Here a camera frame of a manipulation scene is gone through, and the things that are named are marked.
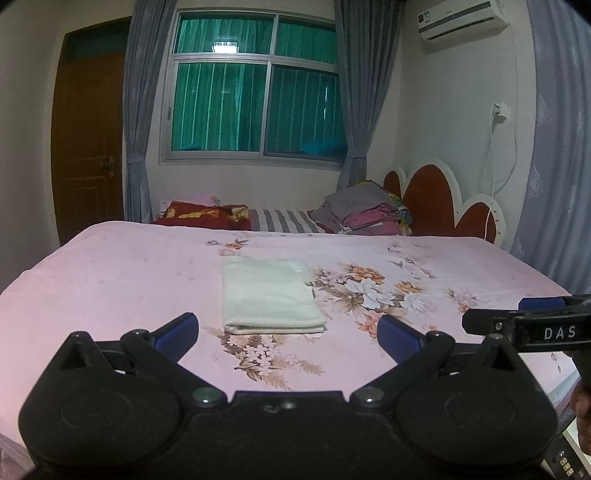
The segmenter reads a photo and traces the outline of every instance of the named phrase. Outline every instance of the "light blue curtain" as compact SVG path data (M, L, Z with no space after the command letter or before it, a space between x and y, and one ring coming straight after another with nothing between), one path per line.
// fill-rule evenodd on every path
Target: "light blue curtain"
M335 0L347 157L338 189L365 180L367 153L396 55L404 0Z
M528 0L537 113L511 253L571 293L591 293L591 26L564 0Z
M123 78L127 151L125 219L150 223L152 207L145 156L164 44L177 0L136 0Z

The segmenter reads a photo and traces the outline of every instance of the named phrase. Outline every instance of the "window pane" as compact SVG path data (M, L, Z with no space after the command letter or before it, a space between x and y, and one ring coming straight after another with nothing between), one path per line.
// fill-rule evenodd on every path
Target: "window pane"
M268 54L272 34L269 15L187 14L181 16L175 53Z
M335 29L281 17L275 55L336 63Z
M266 65L180 63L173 150L259 151Z
M265 153L343 158L338 75L274 66L265 143Z
M99 27L87 28L66 37L63 61L78 60L125 53L131 20L111 22Z

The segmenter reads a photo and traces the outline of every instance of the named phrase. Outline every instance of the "pink bed sheet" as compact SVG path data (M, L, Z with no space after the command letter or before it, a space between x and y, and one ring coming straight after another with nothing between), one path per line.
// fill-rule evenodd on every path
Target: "pink bed sheet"
M327 330L298 336L224 334L220 262L225 255L304 261L314 272ZM480 342L462 330L466 309L514 309L523 297L562 294L545 276L474 238L103 223L23 273L0 295L0 432L22 442L18 411L74 330L112 340L194 312L201 333L180 363L230 398L236 390L342 390L348 398L395 365L376 339L383 312L420 332L439 329L460 342ZM562 353L524 358L546 392L574 370Z

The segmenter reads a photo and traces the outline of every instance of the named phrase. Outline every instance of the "door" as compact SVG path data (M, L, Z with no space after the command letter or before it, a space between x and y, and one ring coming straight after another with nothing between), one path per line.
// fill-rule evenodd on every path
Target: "door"
M82 47L76 44L83 54L60 62L54 91L51 180L62 245L90 225L123 219L121 94L125 46L123 51L119 48L114 53L111 49L105 54L104 49L85 42ZM68 58L67 46L65 50L63 59Z

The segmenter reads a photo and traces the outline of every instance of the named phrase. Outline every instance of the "red pillow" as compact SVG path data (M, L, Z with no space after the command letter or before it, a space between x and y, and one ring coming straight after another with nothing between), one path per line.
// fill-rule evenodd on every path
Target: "red pillow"
M250 230L246 205L208 207L188 202L171 202L156 225L194 226L213 230Z

